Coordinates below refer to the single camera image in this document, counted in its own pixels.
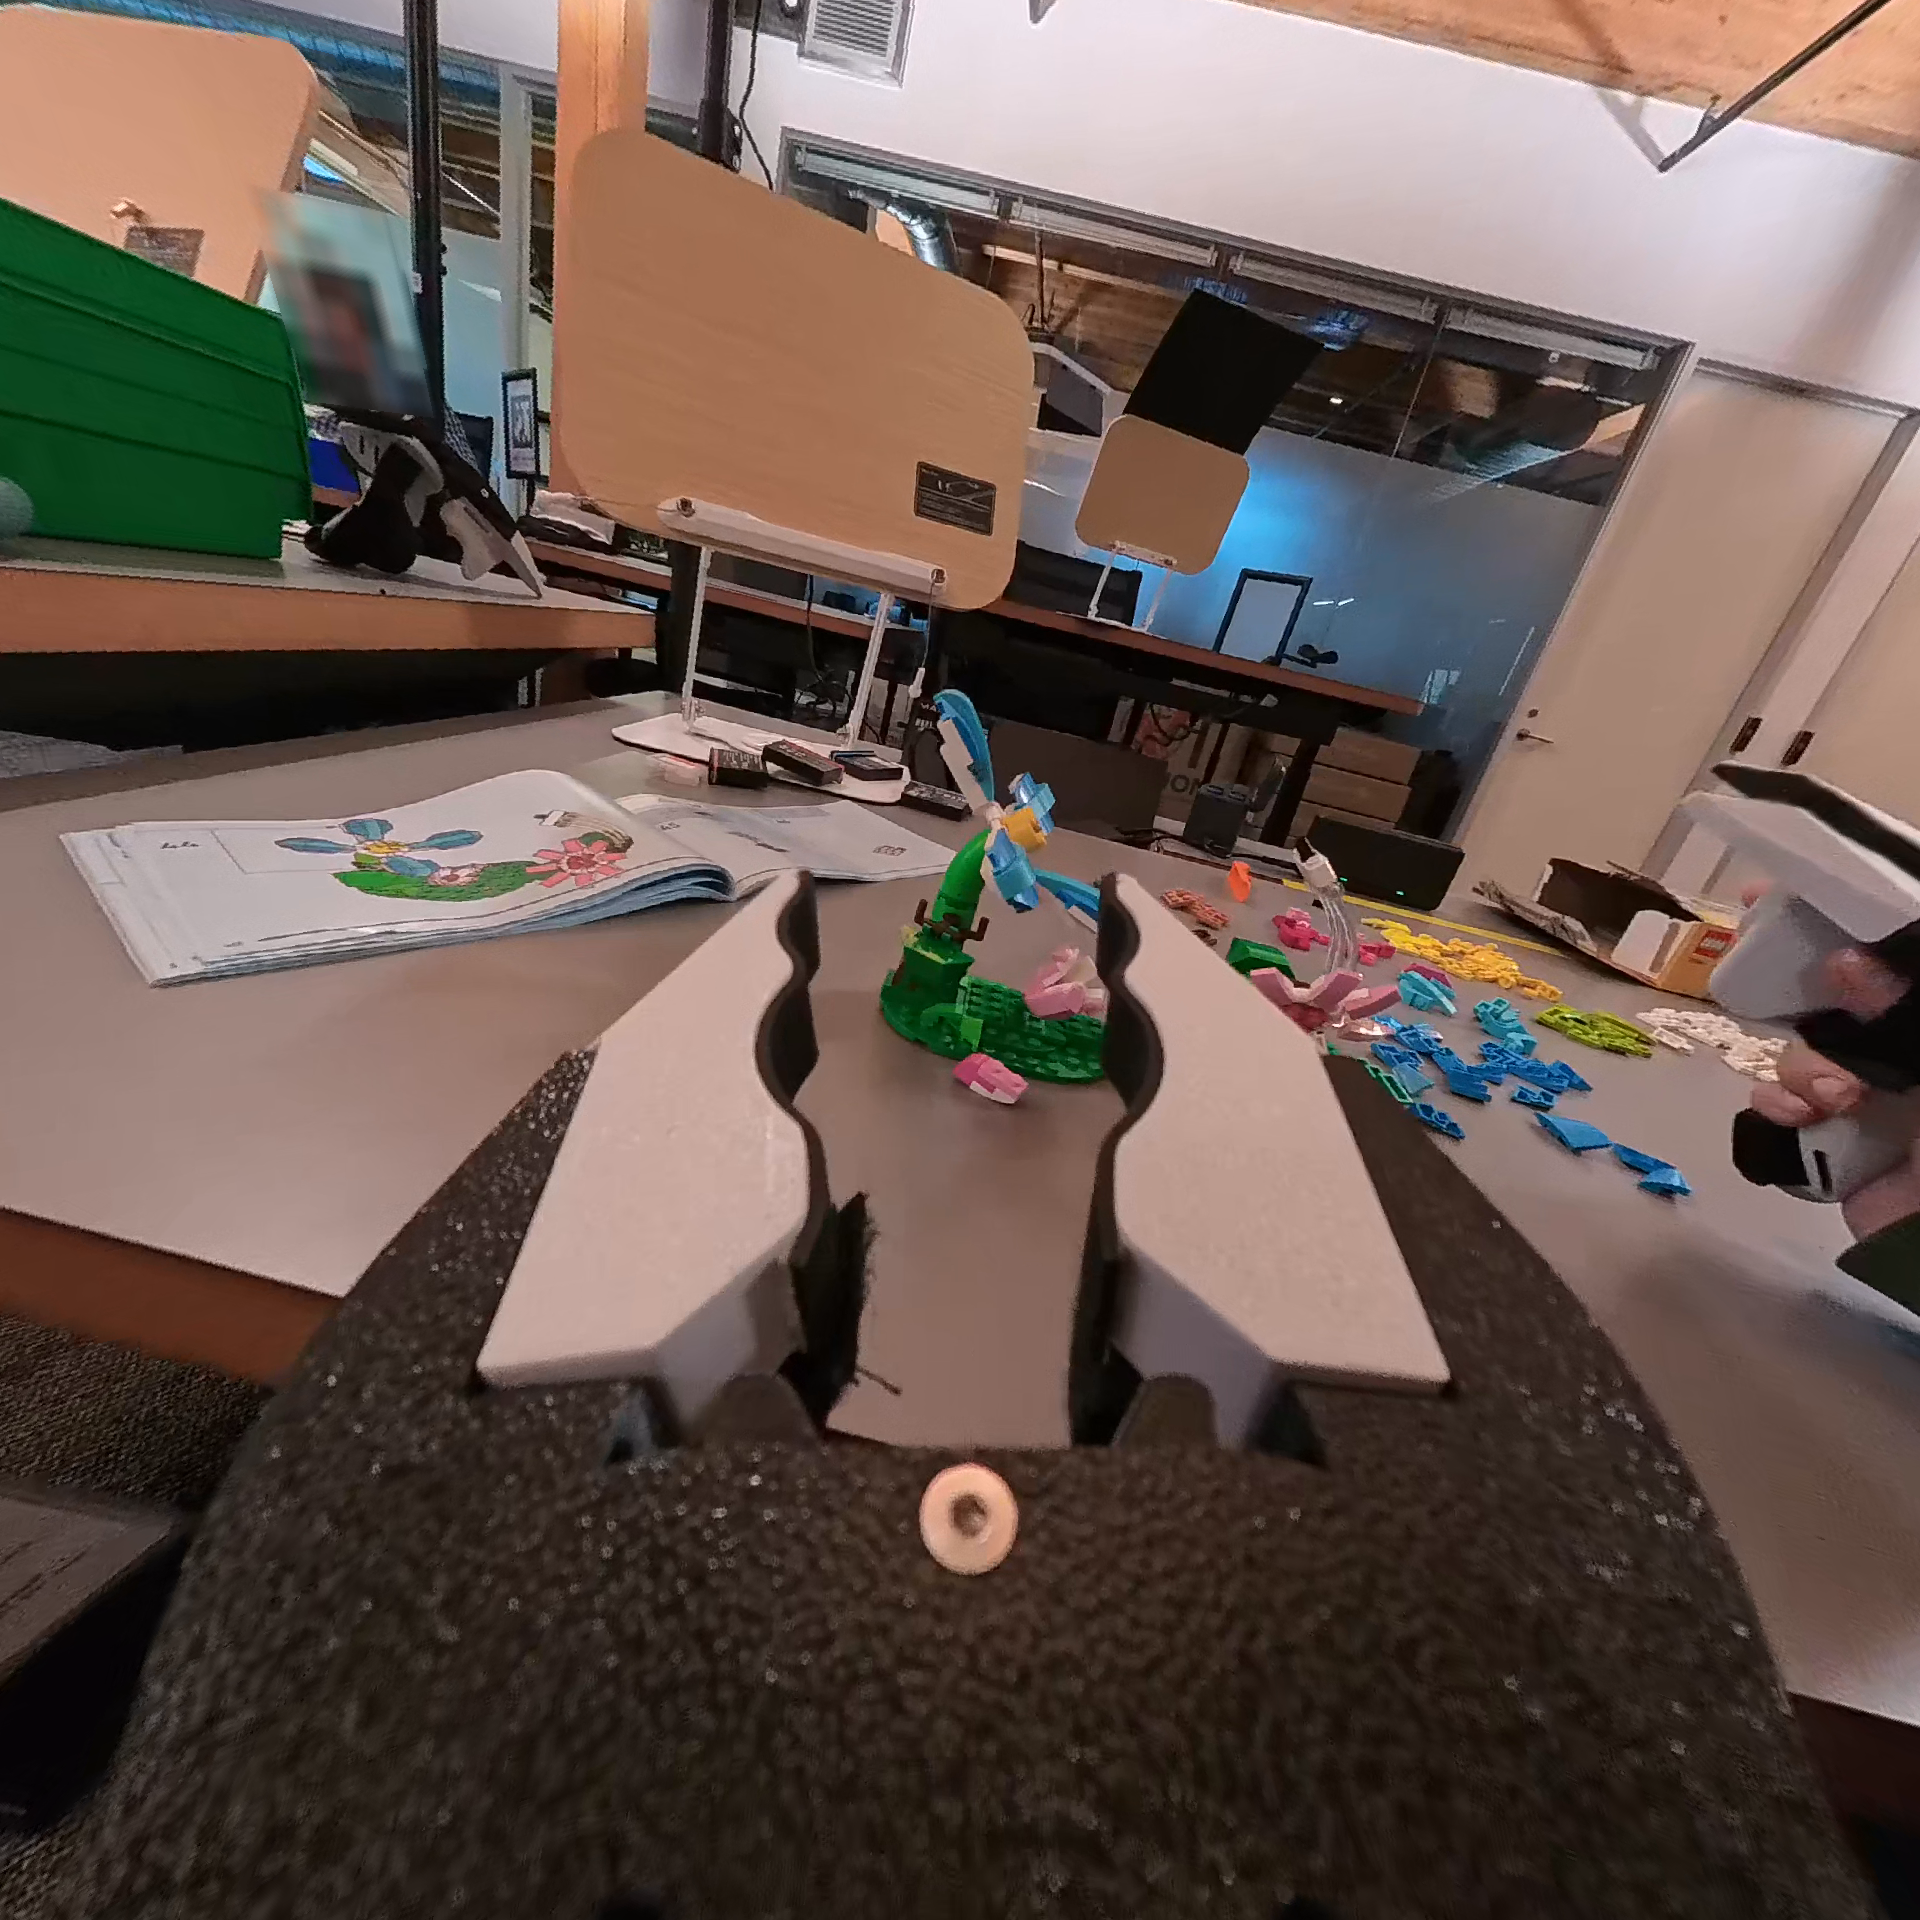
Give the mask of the pile of blue lego pieces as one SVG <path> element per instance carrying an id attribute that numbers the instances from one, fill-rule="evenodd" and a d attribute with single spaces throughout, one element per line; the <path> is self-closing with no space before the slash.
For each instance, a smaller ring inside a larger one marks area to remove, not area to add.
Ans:
<path id="1" fill-rule="evenodd" d="M 1468 1011 L 1472 1030 L 1456 1035 L 1433 1022 L 1463 1012 L 1444 980 L 1405 970 L 1400 995 L 1401 1014 L 1371 1022 L 1367 1070 L 1431 1134 L 1463 1143 L 1468 1131 L 1458 1113 L 1503 1101 L 1569 1158 L 1612 1161 L 1642 1194 L 1665 1202 L 1692 1197 L 1680 1165 L 1608 1134 L 1584 1113 L 1593 1082 L 1544 1051 L 1541 1026 L 1511 998 L 1476 998 Z"/>

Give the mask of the rounded wooden divider panel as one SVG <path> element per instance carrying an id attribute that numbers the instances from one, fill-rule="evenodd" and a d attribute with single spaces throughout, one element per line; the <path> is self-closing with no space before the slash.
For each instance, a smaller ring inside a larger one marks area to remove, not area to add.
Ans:
<path id="1" fill-rule="evenodd" d="M 274 37 L 3 9 L 3 197 L 121 247 L 199 234 L 193 276 L 255 302 L 268 199 L 298 187 L 322 83 Z"/>

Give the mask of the large wooden desk divider panel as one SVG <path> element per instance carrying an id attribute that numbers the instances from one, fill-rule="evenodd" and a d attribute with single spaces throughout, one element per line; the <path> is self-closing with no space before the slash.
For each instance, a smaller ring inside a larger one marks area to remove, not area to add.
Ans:
<path id="1" fill-rule="evenodd" d="M 552 473 L 616 521 L 897 601 L 1010 582 L 1033 353 L 964 278 L 639 129 L 591 137 L 559 226 Z"/>

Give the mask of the tilted black panel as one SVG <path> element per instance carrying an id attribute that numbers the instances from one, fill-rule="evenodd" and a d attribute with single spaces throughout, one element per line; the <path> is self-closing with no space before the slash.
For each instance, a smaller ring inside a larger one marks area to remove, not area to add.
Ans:
<path id="1" fill-rule="evenodd" d="M 1244 455 L 1322 353 L 1315 338 L 1195 285 L 1127 394 L 1123 417 Z"/>

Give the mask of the brick-built bird and flower model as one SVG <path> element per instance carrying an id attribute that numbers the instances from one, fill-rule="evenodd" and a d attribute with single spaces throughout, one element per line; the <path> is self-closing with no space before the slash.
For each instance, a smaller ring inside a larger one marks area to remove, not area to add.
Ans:
<path id="1" fill-rule="evenodd" d="M 1032 775 L 999 789 L 989 734 L 972 699 L 948 687 L 931 707 L 946 775 L 973 807 L 973 833 L 904 931 L 901 956 L 880 985 L 880 1014 L 901 1039 L 952 1068 L 984 1050 L 1028 1086 L 1093 1086 L 1103 1078 L 1108 1012 L 1093 950 L 1056 948 L 1026 985 L 1012 988 L 976 972 L 976 947 L 987 935 L 989 906 L 1020 917 L 1055 906 L 1095 935 L 1100 891 L 1042 868 L 1055 794 Z"/>

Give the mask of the black box with green light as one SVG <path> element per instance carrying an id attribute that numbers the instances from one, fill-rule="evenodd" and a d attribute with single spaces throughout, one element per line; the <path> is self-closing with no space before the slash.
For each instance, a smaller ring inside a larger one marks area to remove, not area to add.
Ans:
<path id="1" fill-rule="evenodd" d="M 1300 838 L 1336 870 L 1349 897 L 1429 913 L 1444 903 L 1463 847 L 1378 823 L 1338 821 L 1322 811 Z"/>

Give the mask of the long dark office desk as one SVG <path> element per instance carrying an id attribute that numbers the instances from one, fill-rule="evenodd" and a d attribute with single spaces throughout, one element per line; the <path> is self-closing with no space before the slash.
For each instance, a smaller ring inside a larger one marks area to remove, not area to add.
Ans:
<path id="1" fill-rule="evenodd" d="M 1251 662 L 1151 631 L 1008 598 L 976 611 L 928 612 L 923 690 L 961 687 L 993 718 L 1103 735 L 1121 701 L 1165 707 L 1258 734 L 1285 734 L 1288 765 L 1263 838 L 1292 838 L 1320 753 L 1339 729 L 1378 729 L 1425 707 L 1408 694 L 1325 678 L 1311 670 Z"/>

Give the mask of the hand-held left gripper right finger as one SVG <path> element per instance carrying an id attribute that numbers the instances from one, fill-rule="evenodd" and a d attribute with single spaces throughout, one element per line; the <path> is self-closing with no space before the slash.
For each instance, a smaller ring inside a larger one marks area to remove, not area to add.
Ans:
<path id="1" fill-rule="evenodd" d="M 1306 1387 L 1441 1399 L 1450 1362 L 1324 1051 L 1127 873 L 1100 883 L 1103 1070 L 1072 1310 L 1074 1446 L 1121 1435 L 1155 1381 L 1260 1450 Z"/>

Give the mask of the small wooden desk divider panel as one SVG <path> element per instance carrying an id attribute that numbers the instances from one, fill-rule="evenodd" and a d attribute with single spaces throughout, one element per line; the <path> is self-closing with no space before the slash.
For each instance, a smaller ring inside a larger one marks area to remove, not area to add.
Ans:
<path id="1" fill-rule="evenodd" d="M 1251 483 L 1244 455 L 1138 417 L 1107 429 L 1074 516 L 1079 543 L 1161 572 L 1137 629 L 1148 634 L 1168 580 L 1213 565 Z"/>

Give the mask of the wooden side desk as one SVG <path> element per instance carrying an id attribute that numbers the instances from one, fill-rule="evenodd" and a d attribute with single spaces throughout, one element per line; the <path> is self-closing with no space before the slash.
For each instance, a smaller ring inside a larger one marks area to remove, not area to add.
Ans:
<path id="1" fill-rule="evenodd" d="M 508 574 L 467 580 L 421 559 L 403 575 L 328 566 L 299 538 L 276 559 L 131 543 L 8 540 L 8 655 L 649 652 L 653 619 Z"/>

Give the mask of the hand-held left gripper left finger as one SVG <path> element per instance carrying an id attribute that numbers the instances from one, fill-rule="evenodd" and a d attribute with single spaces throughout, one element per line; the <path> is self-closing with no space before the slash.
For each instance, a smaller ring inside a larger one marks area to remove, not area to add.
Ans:
<path id="1" fill-rule="evenodd" d="M 675 1435 L 772 1379 L 817 1433 L 858 1371 L 866 1211 L 800 1113 L 818 889 L 769 879 L 592 1047 L 479 1353 L 484 1387 L 639 1382 Z"/>

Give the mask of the black and white plush toy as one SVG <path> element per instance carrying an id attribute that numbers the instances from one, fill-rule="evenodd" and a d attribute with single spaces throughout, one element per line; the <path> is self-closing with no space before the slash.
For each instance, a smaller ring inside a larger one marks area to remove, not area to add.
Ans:
<path id="1" fill-rule="evenodd" d="M 431 557 L 457 565 L 468 582 L 508 572 L 544 596 L 516 518 L 431 417 L 340 411 L 338 446 L 363 489 L 349 507 L 306 527 L 314 559 L 397 578 Z"/>

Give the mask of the wall air vent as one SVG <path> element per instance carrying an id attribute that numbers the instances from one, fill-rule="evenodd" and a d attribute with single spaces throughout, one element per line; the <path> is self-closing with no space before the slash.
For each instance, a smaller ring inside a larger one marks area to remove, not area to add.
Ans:
<path id="1" fill-rule="evenodd" d="M 899 87 L 905 76 L 909 3 L 805 3 L 800 59 Z"/>

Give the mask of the lego instruction booklet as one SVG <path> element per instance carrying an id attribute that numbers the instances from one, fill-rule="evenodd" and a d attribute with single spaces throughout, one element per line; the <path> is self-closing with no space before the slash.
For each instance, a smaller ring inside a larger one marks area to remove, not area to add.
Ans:
<path id="1" fill-rule="evenodd" d="M 624 804 L 547 771 L 394 814 L 127 823 L 63 845 L 153 988 L 739 906 L 788 873 L 938 879 L 952 854 L 897 807 Z"/>

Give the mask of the pink lego flower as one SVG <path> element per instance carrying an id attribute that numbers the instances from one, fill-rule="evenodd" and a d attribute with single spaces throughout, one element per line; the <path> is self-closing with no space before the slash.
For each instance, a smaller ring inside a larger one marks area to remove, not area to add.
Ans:
<path id="1" fill-rule="evenodd" d="M 1367 980 L 1354 970 L 1333 970 L 1317 980 L 1298 980 L 1276 967 L 1251 972 L 1249 983 L 1290 1022 L 1311 1035 L 1349 1025 L 1367 1025 L 1401 1003 L 1394 980 Z"/>

